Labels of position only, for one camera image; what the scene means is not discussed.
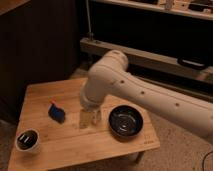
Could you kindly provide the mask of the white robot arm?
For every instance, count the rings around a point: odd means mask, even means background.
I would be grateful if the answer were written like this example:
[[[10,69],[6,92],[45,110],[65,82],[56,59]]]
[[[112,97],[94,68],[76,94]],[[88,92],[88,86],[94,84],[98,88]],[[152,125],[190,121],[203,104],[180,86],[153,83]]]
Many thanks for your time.
[[[127,56],[105,53],[88,71],[80,91],[85,110],[97,110],[108,95],[125,99],[173,122],[213,145],[213,103],[143,81],[126,71]]]

